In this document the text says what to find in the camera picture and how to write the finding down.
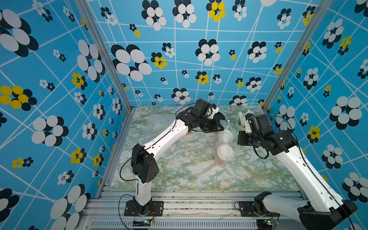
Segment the red cup white lid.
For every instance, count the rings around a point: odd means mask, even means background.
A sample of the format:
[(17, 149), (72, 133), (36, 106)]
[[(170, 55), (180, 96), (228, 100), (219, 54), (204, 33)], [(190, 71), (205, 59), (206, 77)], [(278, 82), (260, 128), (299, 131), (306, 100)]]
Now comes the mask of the red cup white lid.
[(223, 130), (223, 131), (220, 131), (218, 133), (218, 141), (219, 142), (226, 142), (226, 143), (230, 143), (233, 141), (233, 134), (230, 130)]

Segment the translucent plastic carrier bag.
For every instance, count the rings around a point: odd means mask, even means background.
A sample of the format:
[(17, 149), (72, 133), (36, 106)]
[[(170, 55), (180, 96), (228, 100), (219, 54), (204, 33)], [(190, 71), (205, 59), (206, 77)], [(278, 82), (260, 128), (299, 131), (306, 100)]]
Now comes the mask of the translucent plastic carrier bag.
[(222, 120), (220, 124), (224, 126), (224, 130), (219, 131), (217, 134), (214, 162), (218, 167), (224, 167), (235, 156), (234, 141), (236, 139), (236, 130), (229, 119), (227, 121)]

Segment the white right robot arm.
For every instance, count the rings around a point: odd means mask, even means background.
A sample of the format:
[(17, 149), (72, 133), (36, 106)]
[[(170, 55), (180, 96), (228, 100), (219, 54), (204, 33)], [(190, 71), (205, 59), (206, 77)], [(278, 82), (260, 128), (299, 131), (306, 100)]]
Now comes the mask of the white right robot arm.
[(259, 216), (278, 213), (299, 221), (308, 230), (332, 230), (357, 211), (352, 200), (343, 199), (317, 172), (302, 152), (292, 130), (275, 132), (267, 115), (247, 114), (245, 131), (238, 135), (238, 145), (262, 147), (267, 155), (281, 161), (305, 192), (308, 200), (292, 199), (263, 192), (255, 197), (254, 212)]

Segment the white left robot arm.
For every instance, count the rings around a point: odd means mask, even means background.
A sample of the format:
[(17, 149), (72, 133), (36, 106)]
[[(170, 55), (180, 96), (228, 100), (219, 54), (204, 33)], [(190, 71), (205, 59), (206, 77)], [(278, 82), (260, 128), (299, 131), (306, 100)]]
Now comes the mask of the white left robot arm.
[(158, 160), (177, 140), (191, 131), (215, 133), (224, 130), (221, 121), (225, 116), (215, 104), (198, 99), (195, 103), (183, 106), (175, 113), (172, 124), (152, 141), (132, 148), (130, 163), (136, 181), (136, 191), (126, 203), (125, 216), (161, 216), (162, 201), (153, 201), (152, 181), (159, 173)]

